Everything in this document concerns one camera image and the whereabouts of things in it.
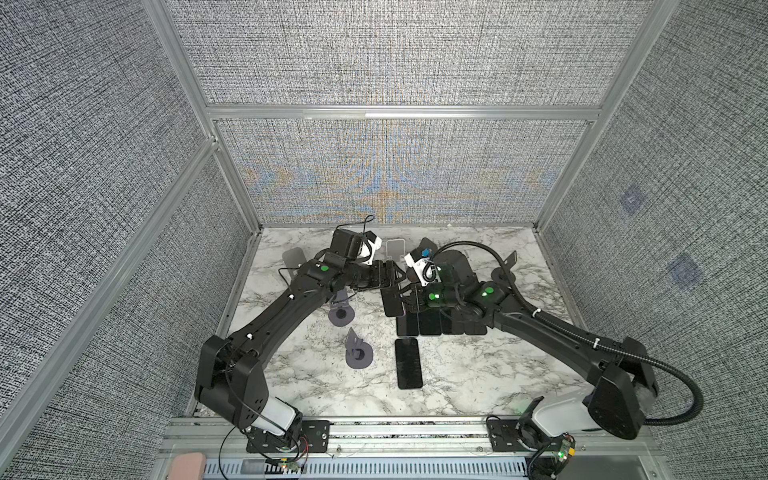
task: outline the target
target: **pink sponge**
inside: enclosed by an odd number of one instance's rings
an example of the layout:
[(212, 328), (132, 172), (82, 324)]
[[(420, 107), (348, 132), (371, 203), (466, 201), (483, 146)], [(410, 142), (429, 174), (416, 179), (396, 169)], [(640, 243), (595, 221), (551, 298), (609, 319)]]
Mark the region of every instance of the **pink sponge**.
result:
[(184, 453), (174, 458), (167, 478), (168, 480), (201, 480), (204, 470), (205, 455)]

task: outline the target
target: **textured wall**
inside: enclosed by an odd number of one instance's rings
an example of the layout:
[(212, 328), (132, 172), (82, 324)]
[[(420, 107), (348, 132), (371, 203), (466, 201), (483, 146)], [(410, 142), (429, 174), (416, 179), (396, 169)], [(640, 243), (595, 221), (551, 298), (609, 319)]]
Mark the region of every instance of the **textured wall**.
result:
[(249, 236), (209, 160), (3, 480), (148, 477)]
[(203, 136), (139, 0), (0, 12), (2, 414)]
[(599, 104), (652, 0), (168, 0), (212, 103)]
[[(545, 231), (592, 329), (702, 386), (654, 429), (678, 480), (768, 469), (767, 65), (768, 3), (684, 0)], [(661, 380), (656, 413), (686, 408)]]
[(262, 221), (532, 223), (583, 121), (225, 120)]

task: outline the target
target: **gray panel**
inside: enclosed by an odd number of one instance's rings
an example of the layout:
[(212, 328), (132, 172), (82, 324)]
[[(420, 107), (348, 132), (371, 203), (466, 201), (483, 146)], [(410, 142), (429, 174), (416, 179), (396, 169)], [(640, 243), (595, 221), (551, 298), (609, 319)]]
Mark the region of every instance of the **gray panel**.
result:
[(140, 2), (5, 2), (0, 413), (192, 157)]
[(211, 158), (3, 479), (146, 478), (249, 236)]
[[(679, 480), (756, 478), (768, 429), (768, 4), (684, 0), (545, 231), (588, 325), (707, 405), (654, 429)], [(656, 415), (690, 394), (661, 376)]]
[(265, 223), (532, 223), (582, 121), (222, 120)]
[(652, 0), (169, 0), (207, 99), (599, 104)]

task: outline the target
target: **white marble surface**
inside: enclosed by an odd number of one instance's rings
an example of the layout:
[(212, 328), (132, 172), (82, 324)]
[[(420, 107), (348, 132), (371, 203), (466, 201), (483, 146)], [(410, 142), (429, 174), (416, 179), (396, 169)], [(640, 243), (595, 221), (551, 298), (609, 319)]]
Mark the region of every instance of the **white marble surface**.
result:
[[(379, 227), (384, 240), (402, 238), (410, 251), (422, 237), (438, 245), (474, 240), (502, 257), (518, 251), (513, 269), (531, 303), (567, 319), (568, 315), (544, 257), (528, 228)], [(277, 269), (282, 254), (302, 247), (307, 258), (329, 246), (333, 229), (268, 228), (264, 231), (230, 331), (264, 310), (285, 289)], [(490, 278), (496, 264), (474, 247), (459, 247), (478, 278)], [(377, 258), (383, 258), (383, 248)], [(356, 318), (345, 327), (328, 320), (328, 306), (307, 317), (277, 350), (265, 375), (270, 393), (304, 415), (488, 415), (520, 413), (536, 396), (566, 392), (584, 381), (563, 363), (516, 336), (490, 329), (485, 336), (419, 337), (424, 386), (397, 387), (395, 320), (384, 316), (378, 292), (350, 300)], [(345, 362), (349, 327), (373, 347), (373, 364), (354, 370)]]

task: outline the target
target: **black mounting plate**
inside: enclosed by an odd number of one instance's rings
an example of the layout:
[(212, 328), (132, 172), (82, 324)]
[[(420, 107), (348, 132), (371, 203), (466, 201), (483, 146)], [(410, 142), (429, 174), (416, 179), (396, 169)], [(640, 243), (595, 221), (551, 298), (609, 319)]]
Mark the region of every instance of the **black mounting plate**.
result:
[[(301, 435), (299, 437), (299, 449), (304, 451), (306, 442), (304, 436), (310, 442), (309, 453), (325, 453), (328, 450), (328, 431), (330, 429), (331, 422), (327, 420), (304, 420), (301, 422)], [(274, 455), (280, 453), (279, 448), (285, 445), (285, 442), (279, 440), (274, 435), (266, 433), (264, 431), (255, 432), (252, 434), (253, 440), (246, 444), (246, 452), (258, 453), (259, 450), (262, 453)], [(286, 455), (293, 456), (296, 451), (288, 452)]]
[[(520, 442), (520, 435), (515, 429), (517, 424), (517, 419), (485, 420), (485, 426), (488, 428), (488, 440), (490, 440), (494, 452), (531, 452)], [(546, 451), (557, 450), (559, 445), (559, 441), (555, 442), (554, 445), (550, 444)]]

